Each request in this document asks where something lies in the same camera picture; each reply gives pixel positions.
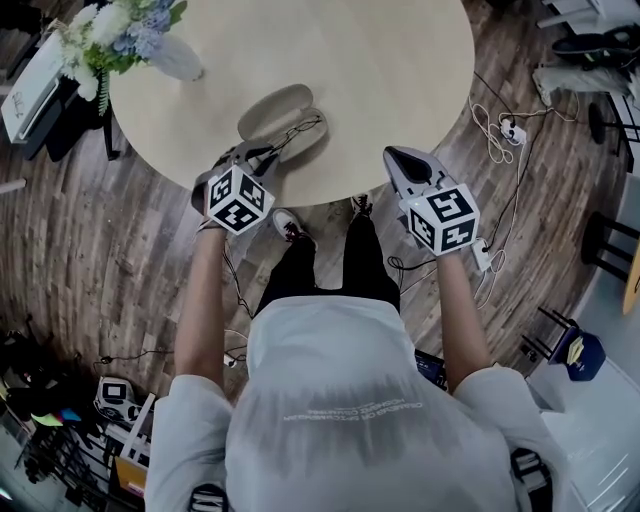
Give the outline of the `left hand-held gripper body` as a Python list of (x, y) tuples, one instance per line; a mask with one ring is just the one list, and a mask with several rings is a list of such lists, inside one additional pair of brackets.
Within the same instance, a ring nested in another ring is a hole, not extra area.
[(196, 178), (191, 205), (215, 225), (240, 235), (263, 221), (275, 202), (264, 185), (265, 177), (255, 177), (254, 168), (276, 152), (273, 149), (251, 160), (233, 160), (233, 149)]

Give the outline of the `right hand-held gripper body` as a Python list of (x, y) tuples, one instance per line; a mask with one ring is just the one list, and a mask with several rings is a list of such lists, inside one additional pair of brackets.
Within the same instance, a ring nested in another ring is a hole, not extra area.
[(435, 257), (470, 246), (476, 240), (480, 211), (469, 188), (446, 171), (431, 181), (397, 183), (398, 220), (420, 249)]

